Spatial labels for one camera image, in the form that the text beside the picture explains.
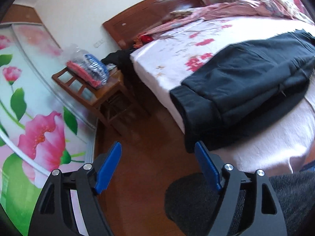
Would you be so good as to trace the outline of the black Anta sweatpants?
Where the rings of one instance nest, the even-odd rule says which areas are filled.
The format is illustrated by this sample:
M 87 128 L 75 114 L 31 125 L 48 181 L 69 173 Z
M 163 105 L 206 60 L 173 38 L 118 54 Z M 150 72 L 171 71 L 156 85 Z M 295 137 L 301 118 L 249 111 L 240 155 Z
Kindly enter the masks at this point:
M 210 151 L 268 128 L 304 98 L 314 70 L 314 37 L 305 30 L 231 44 L 170 91 L 185 147 Z

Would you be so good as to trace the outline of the wooden chair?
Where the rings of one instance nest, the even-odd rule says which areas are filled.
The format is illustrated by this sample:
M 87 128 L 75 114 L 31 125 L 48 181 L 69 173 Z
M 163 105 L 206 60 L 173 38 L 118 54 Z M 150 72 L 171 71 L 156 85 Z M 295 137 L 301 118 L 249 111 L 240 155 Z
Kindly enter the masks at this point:
M 112 128 L 119 134 L 118 128 L 113 124 L 114 121 L 134 108 L 142 108 L 133 94 L 125 87 L 123 73 L 117 69 L 110 73 L 106 85 L 99 89 L 90 86 L 68 68 L 53 74 L 52 79 L 72 98 L 92 112 L 107 128 Z M 129 100 L 130 105 L 111 116 L 110 111 L 114 109 L 113 97 L 119 92 Z

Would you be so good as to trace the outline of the floral wardrobe sliding door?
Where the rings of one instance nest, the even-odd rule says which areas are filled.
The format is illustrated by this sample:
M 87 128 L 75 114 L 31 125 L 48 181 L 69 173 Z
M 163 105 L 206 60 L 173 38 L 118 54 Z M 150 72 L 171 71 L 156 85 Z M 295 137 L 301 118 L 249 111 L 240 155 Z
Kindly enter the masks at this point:
M 22 235 L 49 173 L 94 158 L 94 116 L 52 80 L 60 53 L 43 25 L 1 25 L 1 206 Z

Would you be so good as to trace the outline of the white floral bed sheet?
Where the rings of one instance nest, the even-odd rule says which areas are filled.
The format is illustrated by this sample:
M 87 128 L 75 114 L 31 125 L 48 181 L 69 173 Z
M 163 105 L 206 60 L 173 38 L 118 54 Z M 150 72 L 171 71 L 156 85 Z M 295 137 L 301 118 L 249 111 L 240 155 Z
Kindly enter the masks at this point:
M 271 17 L 197 20 L 131 53 L 184 133 L 241 171 L 299 171 L 314 143 L 314 25 Z

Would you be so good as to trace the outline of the plastic bag of clothes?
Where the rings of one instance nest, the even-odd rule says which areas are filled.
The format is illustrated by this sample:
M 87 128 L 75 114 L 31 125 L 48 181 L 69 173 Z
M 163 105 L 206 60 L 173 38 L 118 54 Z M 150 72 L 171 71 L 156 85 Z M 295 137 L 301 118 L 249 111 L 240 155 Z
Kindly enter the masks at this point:
M 109 72 L 106 66 L 90 52 L 73 44 L 62 51 L 66 67 L 90 86 L 99 89 L 106 85 Z

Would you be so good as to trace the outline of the black clothes pile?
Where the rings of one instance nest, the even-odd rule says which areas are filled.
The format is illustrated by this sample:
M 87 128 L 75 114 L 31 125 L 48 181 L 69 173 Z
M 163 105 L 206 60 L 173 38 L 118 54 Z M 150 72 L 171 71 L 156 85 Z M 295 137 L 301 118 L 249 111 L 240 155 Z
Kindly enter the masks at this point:
M 131 53 L 133 53 L 136 49 L 129 48 L 124 50 L 118 50 L 116 52 L 110 53 L 108 56 L 103 58 L 101 62 L 104 65 L 113 64 L 116 65 L 118 70 L 121 70 L 123 74 L 128 74 L 133 72 L 133 63 L 130 59 Z

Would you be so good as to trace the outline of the red pillow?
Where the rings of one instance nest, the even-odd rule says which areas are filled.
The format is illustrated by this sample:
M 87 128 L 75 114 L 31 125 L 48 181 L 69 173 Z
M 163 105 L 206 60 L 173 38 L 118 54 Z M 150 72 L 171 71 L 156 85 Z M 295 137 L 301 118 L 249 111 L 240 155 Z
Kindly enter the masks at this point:
M 147 44 L 147 43 L 150 43 L 151 41 L 153 41 L 153 37 L 152 36 L 149 36 L 149 35 L 143 35 L 140 37 L 140 40 L 143 44 Z

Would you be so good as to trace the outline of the wooden headboard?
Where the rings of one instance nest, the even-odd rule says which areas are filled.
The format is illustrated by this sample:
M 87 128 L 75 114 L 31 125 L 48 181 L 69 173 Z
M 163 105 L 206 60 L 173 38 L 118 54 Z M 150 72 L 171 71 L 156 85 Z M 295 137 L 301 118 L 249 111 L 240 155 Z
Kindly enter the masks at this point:
M 202 6 L 203 0 L 144 0 L 105 21 L 103 28 L 119 48 L 128 49 L 139 33 L 166 22 L 170 12 Z

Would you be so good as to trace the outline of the floral pillow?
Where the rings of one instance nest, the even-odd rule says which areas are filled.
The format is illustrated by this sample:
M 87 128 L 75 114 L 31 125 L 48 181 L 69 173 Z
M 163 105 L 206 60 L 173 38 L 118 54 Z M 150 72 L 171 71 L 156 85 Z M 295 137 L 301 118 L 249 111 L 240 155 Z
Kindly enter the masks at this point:
M 195 12 L 198 9 L 199 7 L 175 10 L 175 11 L 170 12 L 170 16 L 177 19 L 185 18 L 185 17 L 190 16 L 193 12 Z

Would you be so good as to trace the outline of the pink dotted quilt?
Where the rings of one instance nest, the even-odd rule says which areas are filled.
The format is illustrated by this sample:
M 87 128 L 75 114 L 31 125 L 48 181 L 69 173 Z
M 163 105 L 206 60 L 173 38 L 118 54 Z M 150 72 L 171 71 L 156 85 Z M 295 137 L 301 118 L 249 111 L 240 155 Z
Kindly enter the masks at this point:
M 145 45 L 140 40 L 143 35 L 153 36 L 200 19 L 208 21 L 238 16 L 285 18 L 313 24 L 313 21 L 301 12 L 294 3 L 284 2 L 283 0 L 237 0 L 199 7 L 198 10 L 185 18 L 177 19 L 169 16 L 169 20 L 162 25 L 139 33 L 133 41 L 132 47 L 139 49 Z

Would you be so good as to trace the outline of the white wall socket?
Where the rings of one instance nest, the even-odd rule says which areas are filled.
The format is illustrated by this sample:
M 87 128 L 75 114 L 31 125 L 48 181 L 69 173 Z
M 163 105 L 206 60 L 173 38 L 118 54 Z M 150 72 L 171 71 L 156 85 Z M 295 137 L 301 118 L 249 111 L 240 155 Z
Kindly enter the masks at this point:
M 97 49 L 100 45 L 102 45 L 104 43 L 104 40 L 101 39 L 99 41 L 97 41 L 96 43 L 94 43 L 94 47 Z

